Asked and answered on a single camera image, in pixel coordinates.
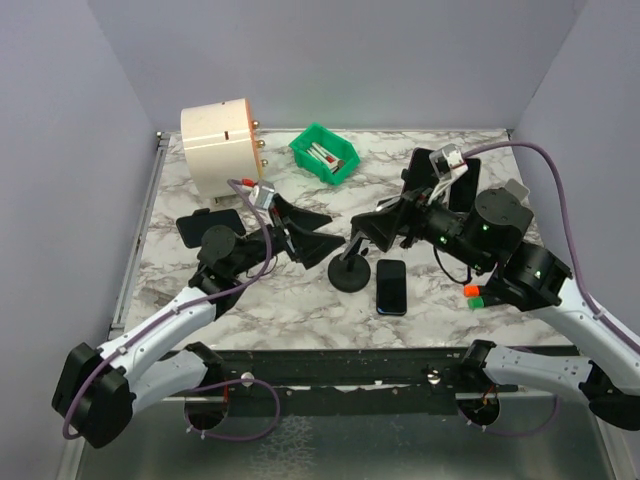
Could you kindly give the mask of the black phone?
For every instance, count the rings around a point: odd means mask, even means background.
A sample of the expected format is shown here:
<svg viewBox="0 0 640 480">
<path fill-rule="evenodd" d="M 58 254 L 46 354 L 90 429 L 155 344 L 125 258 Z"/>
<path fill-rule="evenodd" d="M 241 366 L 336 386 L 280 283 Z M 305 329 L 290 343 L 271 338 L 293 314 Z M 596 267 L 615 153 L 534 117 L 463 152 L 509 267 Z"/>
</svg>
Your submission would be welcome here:
<svg viewBox="0 0 640 480">
<path fill-rule="evenodd" d="M 379 260 L 376 265 L 376 311 L 381 315 L 407 313 L 406 265 L 401 260 Z"/>
</svg>

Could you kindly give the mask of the black tripod phone stand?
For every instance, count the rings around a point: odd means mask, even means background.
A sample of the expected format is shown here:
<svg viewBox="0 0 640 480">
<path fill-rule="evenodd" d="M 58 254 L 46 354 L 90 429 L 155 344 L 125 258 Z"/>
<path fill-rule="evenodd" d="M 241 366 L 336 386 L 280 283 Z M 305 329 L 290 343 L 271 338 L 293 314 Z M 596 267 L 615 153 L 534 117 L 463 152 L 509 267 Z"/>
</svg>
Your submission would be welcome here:
<svg viewBox="0 0 640 480">
<path fill-rule="evenodd" d="M 342 252 L 330 261 L 327 269 L 328 279 L 337 290 L 345 293 L 355 293 L 368 284 L 371 277 L 371 267 L 360 253 L 362 244 L 366 240 L 367 237 L 363 234 L 363 241 L 357 255 L 342 261 L 340 259 Z"/>
</svg>

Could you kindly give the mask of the silver phone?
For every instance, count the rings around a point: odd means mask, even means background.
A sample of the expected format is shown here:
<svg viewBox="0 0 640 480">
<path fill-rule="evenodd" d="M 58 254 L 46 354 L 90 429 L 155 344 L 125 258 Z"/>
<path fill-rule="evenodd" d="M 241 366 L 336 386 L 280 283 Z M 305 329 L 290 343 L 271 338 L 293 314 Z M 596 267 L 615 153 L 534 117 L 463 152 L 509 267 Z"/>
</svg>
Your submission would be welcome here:
<svg viewBox="0 0 640 480">
<path fill-rule="evenodd" d="M 352 236 L 348 246 L 345 248 L 345 250 L 341 254 L 340 259 L 344 261 L 350 258 L 351 256 L 357 255 L 359 253 L 359 249 L 362 241 L 363 241 L 363 234 L 360 231 L 356 232 Z"/>
</svg>

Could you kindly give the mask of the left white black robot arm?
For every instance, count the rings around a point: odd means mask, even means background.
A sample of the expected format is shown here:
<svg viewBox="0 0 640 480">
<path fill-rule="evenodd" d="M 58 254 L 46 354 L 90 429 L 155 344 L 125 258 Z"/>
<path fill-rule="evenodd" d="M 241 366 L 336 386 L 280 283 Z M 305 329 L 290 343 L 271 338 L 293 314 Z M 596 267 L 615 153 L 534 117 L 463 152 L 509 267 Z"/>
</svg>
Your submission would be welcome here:
<svg viewBox="0 0 640 480">
<path fill-rule="evenodd" d="M 192 333 L 235 306 L 255 277 L 239 277 L 253 267 L 266 272 L 286 254 L 311 269 L 337 250 L 344 237 L 321 232 L 328 215 L 298 208 L 275 195 L 258 230 L 240 235 L 193 214 L 178 220 L 199 251 L 195 274 L 161 310 L 134 329 L 98 347 L 81 343 L 68 354 L 52 398 L 62 416 L 65 439 L 84 438 L 101 448 L 117 438 L 135 414 L 177 393 L 224 391 L 240 377 L 201 342 L 177 350 Z"/>
</svg>

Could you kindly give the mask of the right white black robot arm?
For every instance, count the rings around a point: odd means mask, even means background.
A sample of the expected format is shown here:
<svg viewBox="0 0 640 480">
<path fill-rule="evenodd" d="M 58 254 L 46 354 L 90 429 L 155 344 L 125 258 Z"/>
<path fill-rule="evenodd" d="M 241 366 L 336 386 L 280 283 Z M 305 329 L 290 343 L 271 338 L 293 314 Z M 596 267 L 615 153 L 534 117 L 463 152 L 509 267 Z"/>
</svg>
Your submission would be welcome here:
<svg viewBox="0 0 640 480">
<path fill-rule="evenodd" d="M 577 271 L 544 247 L 525 240 L 532 211 L 506 188 L 479 193 L 467 214 L 428 202 L 414 190 L 351 225 L 380 250 L 397 236 L 402 247 L 418 240 L 487 273 L 490 295 L 529 312 L 569 339 L 575 357 L 526 353 L 476 340 L 459 367 L 461 383 L 481 391 L 521 385 L 588 405 L 599 419 L 624 430 L 639 428 L 639 340 L 619 321 L 606 319 L 582 296 Z"/>
</svg>

